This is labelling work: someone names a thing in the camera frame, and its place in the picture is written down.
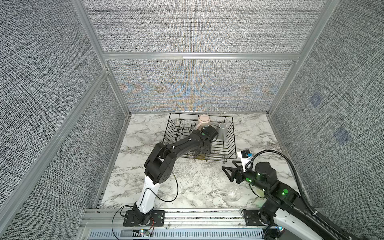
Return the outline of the pink iridescent mug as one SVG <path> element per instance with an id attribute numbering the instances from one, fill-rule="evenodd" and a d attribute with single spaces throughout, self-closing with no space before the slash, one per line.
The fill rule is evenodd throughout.
<path id="1" fill-rule="evenodd" d="M 197 129 L 201 130 L 206 126 L 209 126 L 210 123 L 211 123 L 211 118 L 209 115 L 205 115 L 205 114 L 199 115 Z"/>

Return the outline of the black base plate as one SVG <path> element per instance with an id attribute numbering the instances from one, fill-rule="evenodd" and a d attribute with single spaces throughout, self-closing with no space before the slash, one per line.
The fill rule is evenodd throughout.
<path id="1" fill-rule="evenodd" d="M 248 227 L 255 227 L 255 226 L 263 226 L 264 224 L 262 223 L 260 219 L 260 211 L 259 210 L 247 210 L 247 209 L 242 209 L 241 214 L 244 217 L 244 220 L 246 222 L 246 226 Z"/>
<path id="2" fill-rule="evenodd" d="M 123 221 L 124 227 L 162 227 L 165 221 L 163 210 L 152 210 L 147 214 L 140 211 L 126 211 Z"/>

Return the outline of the black wire dish rack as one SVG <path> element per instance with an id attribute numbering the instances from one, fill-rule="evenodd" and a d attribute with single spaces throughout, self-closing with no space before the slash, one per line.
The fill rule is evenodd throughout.
<path id="1" fill-rule="evenodd" d="M 198 124 L 198 114 L 191 113 L 170 113 L 166 131 L 163 137 L 163 144 L 171 144 L 189 136 Z M 211 154 L 207 155 L 206 161 L 217 161 L 226 163 L 237 159 L 237 148 L 235 138 L 234 119 L 230 116 L 211 115 L 211 125 L 217 127 L 219 123 L 228 125 L 227 140 L 223 142 L 217 139 L 212 143 Z M 192 152 L 185 154 L 184 158 L 196 159 Z"/>

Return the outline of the aluminium front rail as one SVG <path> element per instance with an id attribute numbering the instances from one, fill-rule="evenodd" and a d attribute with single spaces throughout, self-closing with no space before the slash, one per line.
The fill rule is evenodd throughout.
<path id="1" fill-rule="evenodd" d="M 124 229 L 123 209 L 87 209 L 79 230 L 119 230 Z M 208 228 L 248 228 L 244 210 L 240 209 L 163 209 L 165 216 L 155 221 L 164 223 L 156 229 L 208 229 Z"/>

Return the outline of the clear glass cup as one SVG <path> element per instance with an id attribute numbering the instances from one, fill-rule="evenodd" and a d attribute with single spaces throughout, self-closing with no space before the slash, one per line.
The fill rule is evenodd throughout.
<path id="1" fill-rule="evenodd" d="M 241 195 L 241 190 L 238 187 L 230 187 L 226 191 L 226 197 L 229 202 L 237 202 Z"/>

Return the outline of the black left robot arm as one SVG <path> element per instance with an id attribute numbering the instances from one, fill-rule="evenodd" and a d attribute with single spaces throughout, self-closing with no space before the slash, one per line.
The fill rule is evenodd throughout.
<path id="1" fill-rule="evenodd" d="M 210 155 L 212 143 L 217 140 L 218 132 L 213 126 L 203 127 L 175 143 L 158 143 L 145 162 L 145 182 L 139 199 L 132 209 L 139 225 L 146 225 L 154 209 L 155 198 L 162 183 L 172 174 L 178 158 L 191 152 L 194 156 Z"/>

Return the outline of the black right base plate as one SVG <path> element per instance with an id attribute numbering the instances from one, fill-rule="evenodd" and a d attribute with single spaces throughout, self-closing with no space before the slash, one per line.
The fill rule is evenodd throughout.
<path id="1" fill-rule="evenodd" d="M 246 222 L 246 226 L 248 227 L 255 227 L 255 226 L 263 226 L 264 224 L 262 223 L 260 219 L 260 211 L 259 210 L 247 210 L 247 209 L 242 209 L 241 214 L 244 217 L 244 220 Z"/>

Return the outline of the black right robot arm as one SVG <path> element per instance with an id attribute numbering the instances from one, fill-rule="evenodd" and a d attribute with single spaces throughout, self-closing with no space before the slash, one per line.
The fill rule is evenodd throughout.
<path id="1" fill-rule="evenodd" d="M 260 162 L 255 170 L 244 171 L 238 161 L 232 167 L 222 167 L 230 182 L 246 182 L 264 193 L 266 202 L 260 207 L 257 220 L 269 228 L 282 227 L 303 240 L 357 240 L 317 210 L 305 203 L 304 197 L 281 182 L 268 162 Z"/>

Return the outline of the white vented grille strip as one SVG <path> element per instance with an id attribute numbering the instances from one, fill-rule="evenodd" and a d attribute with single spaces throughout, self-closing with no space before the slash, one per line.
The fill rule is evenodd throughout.
<path id="1" fill-rule="evenodd" d="M 89 240 L 263 240 L 262 229 L 93 230 Z"/>

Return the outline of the grey ceramic mug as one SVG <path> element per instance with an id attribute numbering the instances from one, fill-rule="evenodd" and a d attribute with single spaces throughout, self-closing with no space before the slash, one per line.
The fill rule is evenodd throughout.
<path id="1" fill-rule="evenodd" d="M 219 123 L 217 127 L 218 139 L 225 142 L 227 140 L 228 125 L 226 123 Z"/>

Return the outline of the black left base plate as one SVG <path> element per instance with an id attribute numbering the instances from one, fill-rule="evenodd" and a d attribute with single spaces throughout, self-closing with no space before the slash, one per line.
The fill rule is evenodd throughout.
<path id="1" fill-rule="evenodd" d="M 126 211 L 123 221 L 124 227 L 162 227 L 165 221 L 163 210 L 152 210 L 147 214 L 140 211 Z"/>

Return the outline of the amber glass cup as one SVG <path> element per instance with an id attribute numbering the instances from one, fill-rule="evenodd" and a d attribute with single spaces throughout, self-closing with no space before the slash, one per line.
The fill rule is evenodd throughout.
<path id="1" fill-rule="evenodd" d="M 207 157 L 206 154 L 199 154 L 199 155 L 196 156 L 196 159 L 198 159 L 198 160 L 204 160 L 204 159 L 206 159 L 206 157 Z"/>

